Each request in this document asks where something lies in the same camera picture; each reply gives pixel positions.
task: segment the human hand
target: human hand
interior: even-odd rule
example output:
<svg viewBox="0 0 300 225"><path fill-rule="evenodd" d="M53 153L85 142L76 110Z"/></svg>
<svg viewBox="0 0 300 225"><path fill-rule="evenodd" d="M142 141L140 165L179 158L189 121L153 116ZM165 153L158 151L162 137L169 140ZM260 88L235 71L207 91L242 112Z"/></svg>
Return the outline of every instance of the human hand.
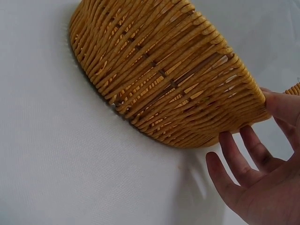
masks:
<svg viewBox="0 0 300 225"><path fill-rule="evenodd" d="M251 127L240 130L252 169L230 133L220 134L223 155L239 185L228 176L216 153L206 156L210 177L224 202L250 225L300 224L300 97L265 93L267 110L289 140L293 156L274 158Z"/></svg>

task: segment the finger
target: finger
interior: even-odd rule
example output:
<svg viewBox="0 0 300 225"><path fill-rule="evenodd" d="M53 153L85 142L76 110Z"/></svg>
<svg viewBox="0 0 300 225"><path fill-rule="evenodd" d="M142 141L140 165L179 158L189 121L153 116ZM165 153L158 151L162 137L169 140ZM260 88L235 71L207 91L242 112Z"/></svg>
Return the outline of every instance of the finger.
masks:
<svg viewBox="0 0 300 225"><path fill-rule="evenodd" d="M229 208L237 212L237 203L246 190L232 181L216 153L208 153L206 162L210 177L221 198Z"/></svg>
<svg viewBox="0 0 300 225"><path fill-rule="evenodd" d="M250 167L246 159L240 153L232 134L229 132L221 133L219 140L226 162L241 186L248 188L257 183L264 176L261 172Z"/></svg>
<svg viewBox="0 0 300 225"><path fill-rule="evenodd" d="M267 88L261 88L261 90L264 92L272 92L270 89L267 89Z"/></svg>
<svg viewBox="0 0 300 225"><path fill-rule="evenodd" d="M270 173L284 163L283 160L274 158L271 155L251 127L247 126L242 128L240 130L240 135L246 149L260 171Z"/></svg>
<svg viewBox="0 0 300 225"><path fill-rule="evenodd" d="M274 118L274 120L278 124L278 126L281 128L281 130L285 134L288 141L290 142L292 149L294 151L299 151L300 150L300 141L298 138L299 136L297 134L296 127L294 127L278 118Z"/></svg>
<svg viewBox="0 0 300 225"><path fill-rule="evenodd" d="M293 126L300 128L300 96L264 92L269 113Z"/></svg>

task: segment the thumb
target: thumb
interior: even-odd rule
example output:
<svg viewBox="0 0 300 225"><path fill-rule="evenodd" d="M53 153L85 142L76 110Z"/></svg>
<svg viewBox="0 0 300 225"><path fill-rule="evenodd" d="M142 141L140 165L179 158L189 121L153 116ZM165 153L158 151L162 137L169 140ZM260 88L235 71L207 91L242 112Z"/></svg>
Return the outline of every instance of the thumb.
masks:
<svg viewBox="0 0 300 225"><path fill-rule="evenodd" d="M268 112L300 129L300 96L263 92Z"/></svg>

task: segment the white fabric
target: white fabric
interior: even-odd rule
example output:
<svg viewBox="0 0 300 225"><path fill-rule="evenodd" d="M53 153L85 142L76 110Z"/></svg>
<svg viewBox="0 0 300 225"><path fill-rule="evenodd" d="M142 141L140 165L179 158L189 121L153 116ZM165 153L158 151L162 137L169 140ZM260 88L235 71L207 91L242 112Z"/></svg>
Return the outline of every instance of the white fabric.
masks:
<svg viewBox="0 0 300 225"><path fill-rule="evenodd" d="M262 86L297 82L299 0L194 3ZM68 46L77 4L0 0L0 224L243 224L207 176L205 153L218 146L159 144L93 90ZM256 128L274 155L290 156L273 121Z"/></svg>

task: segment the plastic rattan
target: plastic rattan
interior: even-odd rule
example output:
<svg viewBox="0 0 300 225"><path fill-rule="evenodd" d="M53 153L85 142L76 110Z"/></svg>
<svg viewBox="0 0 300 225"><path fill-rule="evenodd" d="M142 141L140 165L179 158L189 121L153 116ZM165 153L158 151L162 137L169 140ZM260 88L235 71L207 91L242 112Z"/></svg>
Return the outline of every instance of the plastic rattan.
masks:
<svg viewBox="0 0 300 225"><path fill-rule="evenodd" d="M270 117L243 62L188 0L83 0L70 42L109 104L165 144L211 146Z"/></svg>

